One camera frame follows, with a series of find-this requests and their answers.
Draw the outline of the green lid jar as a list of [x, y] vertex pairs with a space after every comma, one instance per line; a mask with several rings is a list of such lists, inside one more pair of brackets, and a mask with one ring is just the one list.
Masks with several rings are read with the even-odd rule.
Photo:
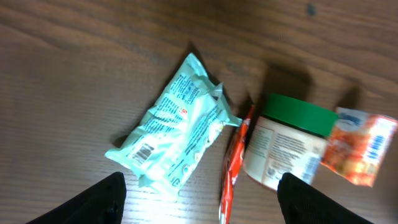
[[289, 172], [311, 184], [338, 115], [284, 95], [269, 95], [245, 151], [243, 170], [277, 190]]

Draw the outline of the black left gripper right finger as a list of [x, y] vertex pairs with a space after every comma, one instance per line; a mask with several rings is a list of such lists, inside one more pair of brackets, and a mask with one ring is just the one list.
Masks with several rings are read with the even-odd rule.
[[291, 173], [284, 173], [277, 198], [286, 224], [371, 224]]

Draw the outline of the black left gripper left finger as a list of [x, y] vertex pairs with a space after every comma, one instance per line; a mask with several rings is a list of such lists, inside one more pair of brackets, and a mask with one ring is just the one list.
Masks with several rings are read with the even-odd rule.
[[114, 172], [27, 224], [121, 224], [126, 199], [122, 172]]

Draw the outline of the pale green wipes packet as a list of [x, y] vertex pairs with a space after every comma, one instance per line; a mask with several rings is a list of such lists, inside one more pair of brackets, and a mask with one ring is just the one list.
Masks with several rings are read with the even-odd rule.
[[133, 171], [140, 187], [176, 198], [225, 126], [238, 127], [223, 84], [188, 54], [154, 105], [118, 149], [105, 156]]

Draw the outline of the red Nescafe stick sachet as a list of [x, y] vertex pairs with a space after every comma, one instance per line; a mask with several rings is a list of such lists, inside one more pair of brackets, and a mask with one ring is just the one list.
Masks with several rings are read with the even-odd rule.
[[254, 112], [252, 105], [243, 119], [240, 127], [235, 131], [223, 163], [223, 182], [221, 190], [219, 223], [229, 224], [233, 207], [234, 185], [243, 164], [246, 135]]

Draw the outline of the small orange carton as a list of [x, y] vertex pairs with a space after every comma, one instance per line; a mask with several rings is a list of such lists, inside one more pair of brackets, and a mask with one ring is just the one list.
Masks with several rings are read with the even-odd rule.
[[354, 185], [372, 187], [397, 120], [360, 110], [337, 108], [336, 121], [321, 164]]

